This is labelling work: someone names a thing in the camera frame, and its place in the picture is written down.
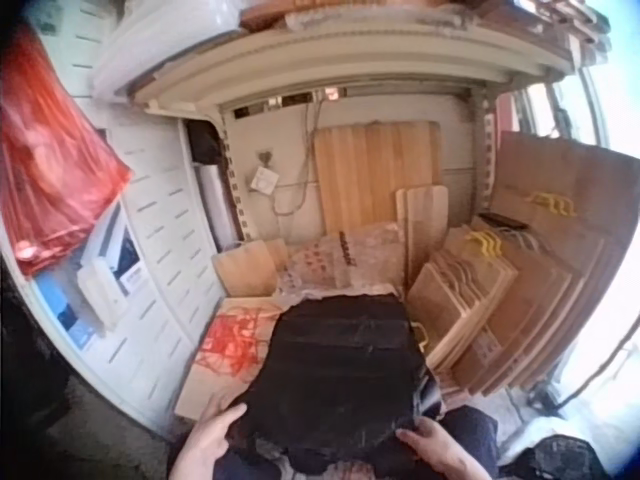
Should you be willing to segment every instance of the wall outlet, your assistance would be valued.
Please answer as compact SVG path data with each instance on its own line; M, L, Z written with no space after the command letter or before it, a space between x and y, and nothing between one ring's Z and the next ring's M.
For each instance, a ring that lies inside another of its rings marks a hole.
M280 175L273 170L258 167L258 170L251 181L251 188L260 193L264 193L265 195L271 195L273 190L276 188L279 178Z

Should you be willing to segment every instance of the human hand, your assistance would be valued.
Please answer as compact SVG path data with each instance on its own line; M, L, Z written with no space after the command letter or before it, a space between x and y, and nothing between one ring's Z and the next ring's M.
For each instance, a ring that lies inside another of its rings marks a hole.
M204 409L180 451L169 480L211 480L215 461L229 449L225 436L233 422L247 411L244 403L219 413L213 399Z
M398 430L396 436L436 472L449 480L490 480L489 474L462 446L442 428L426 417L416 420L418 433Z

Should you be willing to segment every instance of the electrical cable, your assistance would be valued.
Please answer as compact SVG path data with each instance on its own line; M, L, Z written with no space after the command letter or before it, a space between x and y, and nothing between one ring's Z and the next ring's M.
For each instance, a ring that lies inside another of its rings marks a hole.
M311 127L311 131L309 131L308 123L309 123L309 104L307 103L305 106L304 112L304 142L305 142L305 156L304 161L302 163L302 167L300 169L300 174L298 175L298 179L302 184L302 197L298 205L296 205L293 209L287 212L279 212L276 208L275 197L271 197L271 210L273 211L276 217L290 217L295 215L300 209L304 206L307 201L307 190L309 187L309 170L311 166L311 160L313 158L313 139L318 130L318 122L320 120L320 112L322 111L322 104L324 103L324 98L320 100L317 104L317 107L314 112L313 124Z
M613 351L611 352L611 355L609 355L609 357L604 361L604 363L602 365L600 365L600 367L594 373L592 373L584 381L584 383L582 385L580 385L580 387L576 391L574 391L571 395L569 395L563 401L558 403L558 405L555 406L555 410L557 412L559 412L564 407L566 407L567 404L569 404L569 402L571 402L572 400L575 400L580 395L582 395L582 393L587 388L589 388L589 385L591 385L591 383L593 383L593 381L596 378L598 378L600 375L602 375L605 372L605 370L611 366L611 364L613 363L615 358L618 356L618 353L620 353L620 351L629 342L629 340L631 340L631 337L633 337L635 335L635 333L638 331L639 328L640 328L640 315L638 315L638 318L636 318L635 322L633 322L633 324L631 325L631 328L629 328L629 331L618 342L618 344L616 345L616 348L613 349Z

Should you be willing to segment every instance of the yellow handle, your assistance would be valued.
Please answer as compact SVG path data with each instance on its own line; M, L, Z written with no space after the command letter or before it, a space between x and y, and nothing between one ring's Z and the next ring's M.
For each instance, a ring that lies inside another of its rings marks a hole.
M426 355L427 345L429 344L429 335L427 335L427 330L421 323L418 322L411 322L411 327L416 330L420 330L420 333L422 333L424 340L418 343L418 347L420 348L420 351L423 353L423 355Z
M466 236L466 239L478 240L482 247L482 255L484 255L485 257L496 256L495 251L493 249L493 241L485 237L484 235L482 235L480 232L471 232L469 235Z
M498 256L502 256L502 240L500 239L500 237L498 235L495 234L495 232L492 232L491 230L485 230L484 232L485 235L487 235L489 238L491 238L494 242L494 248L495 248L495 253Z
M573 200L568 197L563 197L562 195L556 195L554 193L535 192L533 195L527 198L527 201L546 206L549 211L555 215L562 215L563 217L577 216Z

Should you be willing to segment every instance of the white pegboard wall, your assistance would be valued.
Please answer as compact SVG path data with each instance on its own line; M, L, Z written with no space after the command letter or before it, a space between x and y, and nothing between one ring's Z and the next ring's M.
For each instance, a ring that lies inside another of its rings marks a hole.
M134 172L122 203L146 280L127 299L113 331L78 345L38 285L22 277L13 259L7 264L70 364L126 414L166 435L188 361L223 290L210 261L208 228L194 215L197 197L189 187L178 122L91 99L93 65L115 26L108 0L103 3L40 2L60 10L42 16L35 9L29 18L36 26L38 18L53 25L47 34L37 30L63 86L94 126L106 129L109 143ZM10 251L2 234L3 252Z
M192 203L178 122L115 126L111 143L135 172L124 193L149 271L181 327L197 342L223 295Z

